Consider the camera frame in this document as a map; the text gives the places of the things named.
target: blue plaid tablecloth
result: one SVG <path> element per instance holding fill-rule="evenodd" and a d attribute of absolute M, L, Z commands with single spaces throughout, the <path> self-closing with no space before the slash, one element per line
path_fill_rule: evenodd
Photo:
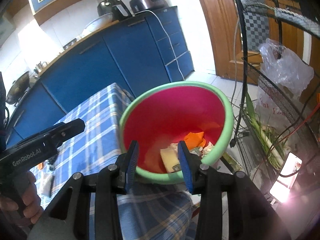
<path fill-rule="evenodd" d="M 119 120 L 132 96 L 113 83 L 74 108 L 59 122 L 81 118 L 83 133 L 59 147 L 55 171 L 47 164 L 43 171 L 55 175 L 51 198 L 40 195 L 46 208 L 75 172 L 89 175 L 115 163 L 120 151 Z M 41 171 L 31 170 L 39 189 Z M 94 194 L 90 208 L 90 239 L 94 239 Z M 196 225 L 191 221 L 192 201 L 173 185 L 135 183 L 127 195 L 118 195 L 118 209 L 125 240 L 194 239 Z"/>

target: kettle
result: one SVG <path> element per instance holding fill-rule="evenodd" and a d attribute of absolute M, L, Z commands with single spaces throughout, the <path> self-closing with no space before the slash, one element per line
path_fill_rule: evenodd
<path fill-rule="evenodd" d="M 41 61 L 40 61 L 40 63 L 38 63 L 38 64 L 36 65 L 34 71 L 35 71 L 37 74 L 39 74 L 39 73 L 43 70 L 43 68 L 46 67 L 47 65 L 48 65 L 48 63 L 47 63 L 46 61 L 44 61 L 44 62 L 42 62 L 42 63 L 41 63 Z"/>

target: smartphone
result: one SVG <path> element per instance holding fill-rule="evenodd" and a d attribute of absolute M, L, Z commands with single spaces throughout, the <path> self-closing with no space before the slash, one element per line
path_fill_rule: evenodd
<path fill-rule="evenodd" d="M 295 171 L 298 171 L 301 167 L 301 164 L 302 164 L 302 160 L 299 159 L 292 152 L 289 152 L 287 160 L 285 161 L 280 174 L 289 175 Z M 298 173 L 287 178 L 281 177 L 279 175 L 276 182 L 271 187 L 269 193 L 281 203 L 285 202 L 288 199 L 290 190 L 297 176 L 298 176 Z"/>

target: white cable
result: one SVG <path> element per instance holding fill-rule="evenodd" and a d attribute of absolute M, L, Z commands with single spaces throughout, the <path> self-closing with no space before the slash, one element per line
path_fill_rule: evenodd
<path fill-rule="evenodd" d="M 135 13 L 135 14 L 142 13 L 142 12 L 150 12 L 150 13 L 152 13 L 152 14 L 157 18 L 157 20 L 158 20 L 158 22 L 160 23 L 160 25 L 161 25 L 164 33 L 167 35 L 167 37 L 168 37 L 168 39 L 169 39 L 170 46 L 171 46 L 171 49 L 172 49 L 172 52 L 173 52 L 173 55 L 174 55 L 174 60 L 177 62 L 178 70 L 179 70 L 179 72 L 180 72 L 180 74 L 181 74 L 181 76 L 182 76 L 182 78 L 183 78 L 183 80 L 184 80 L 184 76 L 183 76 L 183 74 L 182 74 L 182 72 L 181 72 L 181 70 L 180 70 L 179 62 L 178 62 L 178 60 L 177 60 L 176 53 L 174 52 L 174 49 L 173 49 L 173 46 L 172 46 L 172 43 L 171 43 L 171 39 L 170 39 L 168 33 L 165 31 L 165 29 L 164 29 L 164 27 L 163 27 L 163 25 L 162 25 L 159 17 L 158 17 L 153 11 L 150 11 L 150 10 L 143 10 L 143 11 L 137 12 L 137 13 Z"/>
<path fill-rule="evenodd" d="M 236 93 L 236 88 L 237 88 L 237 70 L 238 70 L 238 67 L 237 67 L 237 59 L 236 59 L 236 38 L 237 38 L 239 22 L 240 22 L 240 18 L 238 16 L 238 20 L 237 20 L 236 28 L 235 28 L 235 35 L 234 35 L 234 38 L 233 38 L 233 57 L 234 57 L 234 60 L 235 60 L 235 76 L 236 77 L 235 77 L 235 88 L 233 89 L 233 94 L 232 94 L 232 97 L 231 97 L 231 104 L 232 104 L 233 98 L 234 98 L 235 93 Z"/>

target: blue gripper pad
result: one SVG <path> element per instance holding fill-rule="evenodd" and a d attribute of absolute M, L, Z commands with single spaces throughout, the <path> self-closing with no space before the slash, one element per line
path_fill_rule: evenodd
<path fill-rule="evenodd" d="M 180 141 L 178 143 L 178 158 L 180 162 L 180 167 L 183 174 L 183 179 L 186 183 L 186 187 L 189 190 L 189 192 L 193 193 L 193 184 L 192 184 L 192 173 L 189 168 L 189 164 L 186 158 L 186 154 L 190 154 L 187 145 L 184 141 Z"/>
<path fill-rule="evenodd" d="M 134 174 L 136 172 L 138 158 L 139 158 L 139 144 L 131 142 L 128 153 L 130 156 L 129 165 L 126 171 L 126 184 L 124 189 L 128 192 L 134 182 Z"/>

